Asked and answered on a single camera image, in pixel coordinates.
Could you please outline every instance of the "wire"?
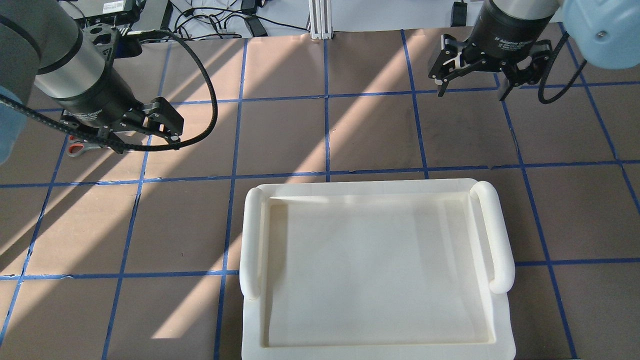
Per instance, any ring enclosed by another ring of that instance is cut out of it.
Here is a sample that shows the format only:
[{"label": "wire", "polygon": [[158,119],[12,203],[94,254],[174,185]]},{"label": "wire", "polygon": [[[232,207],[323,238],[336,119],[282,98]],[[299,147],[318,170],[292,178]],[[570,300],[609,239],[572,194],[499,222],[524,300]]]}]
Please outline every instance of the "wire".
[{"label": "wire", "polygon": [[202,133],[200,133],[199,135],[189,139],[189,140],[185,140],[183,142],[179,142],[179,143],[170,143],[170,144],[166,144],[166,145],[138,145],[138,144],[133,144],[133,143],[122,143],[122,142],[118,142],[115,140],[111,140],[111,139],[105,139],[105,138],[101,138],[98,136],[95,136],[93,134],[90,133],[85,133],[83,131],[78,131],[72,127],[68,127],[65,126],[63,124],[60,124],[59,122],[56,122],[55,120],[52,120],[46,116],[43,116],[39,113],[37,113],[35,110],[28,108],[27,106],[22,105],[21,103],[14,101],[4,95],[0,94],[0,104],[4,104],[7,107],[23,114],[26,115],[28,117],[31,117],[43,124],[45,124],[46,126],[49,126],[55,130],[58,131],[63,131],[64,133],[67,133],[69,135],[75,136],[77,138],[82,138],[88,142],[92,142],[92,143],[98,143],[104,146],[108,146],[111,147],[112,149],[115,150],[120,150],[120,151],[125,151],[125,150],[135,150],[135,151],[164,151],[164,150],[177,150],[180,149],[181,147],[185,147],[185,146],[189,146],[189,145],[193,145],[194,143],[197,143],[201,140],[203,140],[204,138],[206,138],[209,134],[211,134],[211,131],[213,131],[213,128],[216,126],[216,123],[218,121],[218,102],[216,100],[216,92],[213,88],[213,84],[211,83],[211,79],[209,78],[209,75],[207,73],[207,69],[205,69],[204,65],[202,65],[202,62],[200,61],[200,59],[198,58],[198,56],[196,55],[196,53],[193,52],[193,50],[187,45],[187,43],[185,43],[185,41],[183,39],[181,39],[178,35],[172,33],[171,31],[166,31],[166,30],[152,30],[152,31],[148,31],[148,32],[144,32],[144,33],[157,33],[157,34],[162,34],[162,35],[166,35],[171,37],[172,39],[174,39],[175,41],[177,41],[186,51],[187,53],[189,53],[189,55],[191,56],[191,58],[193,59],[193,61],[195,61],[196,65],[198,66],[198,69],[200,69],[200,72],[202,73],[202,76],[204,77],[205,83],[207,84],[207,88],[209,89],[209,95],[211,96],[211,107],[213,110],[213,114],[211,115],[211,121],[209,123],[209,125],[207,126],[207,128],[202,131]]},{"label": "wire", "polygon": [[560,90],[559,93],[555,94],[555,96],[553,96],[552,98],[545,99],[545,87],[547,85],[547,79],[549,77],[549,74],[551,73],[551,68],[553,67],[554,62],[556,62],[556,58],[558,57],[560,50],[562,50],[564,43],[566,43],[568,39],[569,39],[569,33],[565,31],[562,37],[560,38],[560,41],[558,41],[558,44],[556,45],[554,52],[551,53],[551,57],[549,58],[549,63],[547,64],[547,67],[545,68],[545,71],[542,74],[542,78],[540,78],[540,87],[538,87],[538,100],[540,100],[540,102],[542,102],[543,104],[551,104],[552,102],[560,99],[567,91],[569,91],[569,89],[571,88],[575,80],[578,78],[578,76],[580,76],[580,73],[584,69],[585,65],[587,65],[587,60],[582,61],[582,63],[580,64],[580,67],[578,68],[578,70],[576,70],[575,74],[573,74],[573,76],[571,77],[571,80],[569,80],[567,85],[562,90]]},{"label": "wire", "polygon": [[[218,16],[220,16],[220,15],[222,15],[223,13],[227,12],[227,10],[230,10],[231,6],[234,6],[234,5],[236,4],[236,2],[237,2],[237,0],[234,0],[234,2],[233,2],[233,3],[228,4],[226,9],[216,8],[216,9],[219,9],[219,10],[222,10],[222,11],[220,11],[220,12],[219,12],[219,13],[217,13],[217,14],[212,14],[212,15],[214,15],[214,17],[216,17],[216,18],[217,18]],[[173,5],[173,7],[174,7],[176,10],[180,11],[180,14],[178,14],[178,17],[176,17],[176,18],[175,18],[175,22],[173,23],[174,32],[176,32],[176,31],[177,31],[177,29],[178,29],[178,21],[180,21],[180,18],[181,18],[181,17],[185,16],[185,15],[186,15],[186,14],[188,14],[188,13],[191,13],[191,15],[190,15],[190,16],[193,16],[193,15],[194,15],[194,13],[195,13],[195,10],[199,10],[199,9],[201,9],[201,8],[202,8],[202,6],[198,6],[198,7],[195,7],[195,8],[194,8],[194,7],[193,7],[193,1],[189,2],[189,5],[191,6],[191,8],[188,8],[187,10],[184,10],[184,11],[180,10],[180,8],[179,8],[178,6],[176,6],[175,4],[173,4],[173,3],[171,3],[171,5]]]},{"label": "wire", "polygon": [[86,28],[89,27],[89,22],[86,19],[86,15],[82,12],[82,10],[80,10],[79,7],[76,6],[76,4],[73,3],[74,1],[77,1],[77,0],[58,0],[58,2],[60,2],[60,1],[64,1],[67,4],[69,4],[69,5],[73,6],[74,8],[76,8],[76,10],[80,13],[80,15],[82,15],[82,19],[84,20],[84,26]]},{"label": "wire", "polygon": [[[184,16],[184,14],[186,14],[186,13],[188,13],[188,12],[191,12],[191,11],[194,11],[194,10],[223,10],[224,12],[230,12],[230,13],[236,13],[236,14],[243,14],[243,15],[245,15],[245,14],[244,14],[242,11],[240,11],[240,10],[231,10],[231,9],[215,8],[215,7],[211,7],[211,6],[200,6],[200,7],[190,8],[190,9],[188,9],[188,10],[183,11],[183,12],[182,12],[182,13],[180,13],[180,15],[178,16],[178,19],[179,19],[180,17]],[[288,28],[292,28],[292,29],[298,29],[298,30],[302,30],[302,31],[308,31],[308,29],[306,29],[306,28],[301,28],[301,27],[299,27],[299,26],[290,25],[290,24],[284,24],[283,22],[273,21],[273,20],[267,19],[267,18],[262,17],[262,16],[258,16],[258,15],[253,15],[253,16],[257,17],[257,18],[258,18],[258,19],[260,19],[260,20],[264,20],[264,21],[266,21],[266,22],[270,22],[270,23],[272,23],[272,24],[276,24],[276,25],[279,25],[279,26],[286,26],[286,27],[288,27]]]},{"label": "wire", "polygon": [[[186,19],[185,21],[181,22],[181,23],[180,23],[180,26],[177,26],[177,27],[173,30],[173,32],[175,33],[176,31],[180,31],[181,29],[183,29],[183,30],[186,32],[186,30],[187,30],[187,29],[185,29],[185,28],[184,28],[184,25],[185,25],[185,24],[187,24],[189,21],[192,21],[192,20],[199,20],[199,19],[209,19],[209,17],[208,17],[208,16],[206,16],[206,15],[202,15],[202,14],[194,15],[194,16],[192,16],[192,17],[190,17],[190,18]],[[203,22],[204,24],[211,25],[211,23],[210,23],[210,22],[204,22],[204,21],[202,21],[202,22]]]},{"label": "wire", "polygon": [[233,19],[234,17],[239,17],[243,20],[246,20],[244,16],[237,14],[237,13],[233,13],[231,15],[229,15],[226,19],[225,19],[225,29],[228,29],[227,24],[229,22],[230,19]]}]

